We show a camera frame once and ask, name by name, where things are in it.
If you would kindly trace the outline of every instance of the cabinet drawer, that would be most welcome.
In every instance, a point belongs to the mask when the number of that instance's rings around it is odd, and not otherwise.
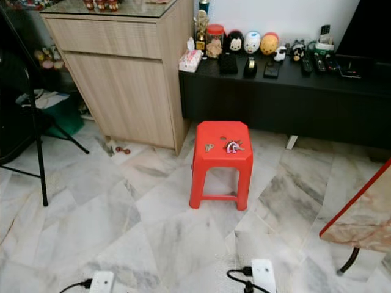
[[[155,23],[128,23],[100,20],[47,22],[63,51],[160,59]]]

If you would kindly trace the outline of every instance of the black tv console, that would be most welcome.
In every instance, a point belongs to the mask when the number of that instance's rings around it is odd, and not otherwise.
[[[192,120],[239,120],[250,128],[340,142],[391,148],[391,80],[347,79],[315,72],[285,59],[277,79],[263,77],[270,57],[254,56],[255,78],[221,75],[217,60],[201,61],[197,72],[179,72],[182,114]]]

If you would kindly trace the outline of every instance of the red plastic stool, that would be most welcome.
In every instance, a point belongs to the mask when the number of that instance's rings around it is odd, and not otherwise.
[[[240,141],[240,147],[244,150],[228,153],[225,147],[232,140]],[[238,210],[246,210],[252,162],[253,155],[247,125],[236,121],[205,121],[199,124],[194,147],[190,207],[198,209],[202,200],[232,200],[236,202]],[[230,167],[239,170],[237,196],[203,195],[206,173],[214,167]]]

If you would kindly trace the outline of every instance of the yellow toy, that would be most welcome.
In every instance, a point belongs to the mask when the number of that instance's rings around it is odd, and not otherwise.
[[[261,41],[261,52],[264,55],[273,54],[279,45],[279,37],[274,32],[267,32]]]

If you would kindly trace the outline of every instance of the jar lid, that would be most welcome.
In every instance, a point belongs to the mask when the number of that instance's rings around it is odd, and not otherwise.
[[[224,27],[220,24],[210,24],[206,31],[210,35],[222,35],[224,34]]]

